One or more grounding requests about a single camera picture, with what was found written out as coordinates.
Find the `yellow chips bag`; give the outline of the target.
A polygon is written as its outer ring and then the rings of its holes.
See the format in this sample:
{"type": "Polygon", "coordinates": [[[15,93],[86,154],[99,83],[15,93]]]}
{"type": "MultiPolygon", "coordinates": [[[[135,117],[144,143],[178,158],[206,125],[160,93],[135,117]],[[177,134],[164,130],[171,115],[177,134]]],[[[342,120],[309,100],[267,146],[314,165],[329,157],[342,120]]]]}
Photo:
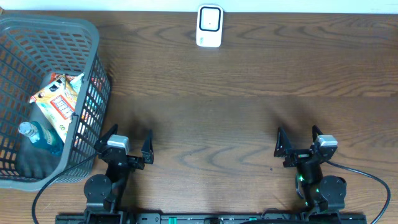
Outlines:
{"type": "Polygon", "coordinates": [[[60,77],[32,95],[29,103],[35,103],[39,107],[65,142],[77,99],[78,93],[73,90],[65,77],[60,77]]]}

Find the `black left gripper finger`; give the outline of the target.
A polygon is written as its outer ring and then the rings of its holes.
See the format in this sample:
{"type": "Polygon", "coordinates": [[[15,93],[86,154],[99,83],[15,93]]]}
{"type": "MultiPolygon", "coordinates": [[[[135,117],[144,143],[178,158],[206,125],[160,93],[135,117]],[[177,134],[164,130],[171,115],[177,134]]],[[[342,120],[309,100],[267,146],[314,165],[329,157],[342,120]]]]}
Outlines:
{"type": "Polygon", "coordinates": [[[96,152],[102,152],[103,148],[108,145],[108,140],[114,134],[117,134],[118,125],[113,125],[102,137],[100,137],[94,145],[94,149],[96,152]]]}
{"type": "Polygon", "coordinates": [[[153,145],[152,145],[152,137],[153,137],[153,132],[150,129],[148,132],[148,135],[146,137],[146,140],[144,141],[142,149],[141,149],[142,159],[145,164],[153,164],[154,163],[154,151],[153,151],[153,145]]]}

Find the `teal tissue pack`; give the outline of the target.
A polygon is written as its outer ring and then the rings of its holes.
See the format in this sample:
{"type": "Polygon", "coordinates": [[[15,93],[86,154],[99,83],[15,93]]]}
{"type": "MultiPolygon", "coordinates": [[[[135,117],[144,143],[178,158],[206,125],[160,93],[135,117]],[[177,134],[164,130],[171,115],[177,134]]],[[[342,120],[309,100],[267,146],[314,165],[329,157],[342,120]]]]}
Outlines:
{"type": "Polygon", "coordinates": [[[84,76],[85,74],[81,73],[79,76],[75,76],[73,79],[70,80],[70,85],[76,93],[80,92],[84,76]]]}

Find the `blue mouthwash bottle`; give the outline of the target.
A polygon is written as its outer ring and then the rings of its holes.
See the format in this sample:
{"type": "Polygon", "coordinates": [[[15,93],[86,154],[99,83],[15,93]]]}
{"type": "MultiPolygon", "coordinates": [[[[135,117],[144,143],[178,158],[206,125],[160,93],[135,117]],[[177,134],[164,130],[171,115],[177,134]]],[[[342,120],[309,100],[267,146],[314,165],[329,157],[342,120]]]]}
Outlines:
{"type": "Polygon", "coordinates": [[[33,146],[46,150],[55,156],[61,156],[63,152],[63,141],[56,131],[48,129],[38,121],[22,122],[18,131],[29,138],[33,146]]]}

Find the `red brown snack bar wrapper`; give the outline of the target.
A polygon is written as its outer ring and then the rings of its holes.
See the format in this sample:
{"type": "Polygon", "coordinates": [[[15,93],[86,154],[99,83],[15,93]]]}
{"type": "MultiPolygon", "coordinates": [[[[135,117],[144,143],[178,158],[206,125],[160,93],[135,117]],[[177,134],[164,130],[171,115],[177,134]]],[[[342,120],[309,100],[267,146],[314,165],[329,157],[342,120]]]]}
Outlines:
{"type": "Polygon", "coordinates": [[[73,79],[76,78],[76,76],[73,75],[67,75],[67,74],[60,74],[60,73],[52,73],[50,75],[50,81],[49,83],[52,83],[53,81],[55,81],[56,79],[60,78],[60,77],[65,77],[65,79],[68,81],[68,83],[70,83],[73,79]]]}

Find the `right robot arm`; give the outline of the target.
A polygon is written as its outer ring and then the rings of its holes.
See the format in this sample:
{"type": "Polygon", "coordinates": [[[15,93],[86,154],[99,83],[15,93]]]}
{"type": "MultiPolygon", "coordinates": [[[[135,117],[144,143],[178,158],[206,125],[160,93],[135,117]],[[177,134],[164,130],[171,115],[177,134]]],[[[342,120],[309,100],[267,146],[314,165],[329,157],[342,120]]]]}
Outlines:
{"type": "Polygon", "coordinates": [[[324,176],[321,164],[329,161],[338,148],[332,135],[323,134],[312,127],[313,142],[308,149],[295,149],[286,132],[279,127],[274,157],[284,159],[285,168],[297,169],[296,189],[302,189],[300,197],[307,202],[307,214],[336,213],[345,207],[346,181],[334,175],[324,176]]]}

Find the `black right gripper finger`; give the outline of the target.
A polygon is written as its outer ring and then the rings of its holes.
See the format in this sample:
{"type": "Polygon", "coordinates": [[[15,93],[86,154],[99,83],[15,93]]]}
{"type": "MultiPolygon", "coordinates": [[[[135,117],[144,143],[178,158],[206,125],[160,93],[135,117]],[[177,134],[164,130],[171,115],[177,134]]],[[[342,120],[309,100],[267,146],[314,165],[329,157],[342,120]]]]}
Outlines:
{"type": "Polygon", "coordinates": [[[319,142],[320,138],[323,137],[323,133],[317,125],[312,126],[312,140],[313,143],[319,142]]]}
{"type": "Polygon", "coordinates": [[[290,154],[292,145],[288,139],[288,136],[283,128],[278,127],[277,129],[277,142],[274,150],[274,157],[286,157],[290,154]]]}

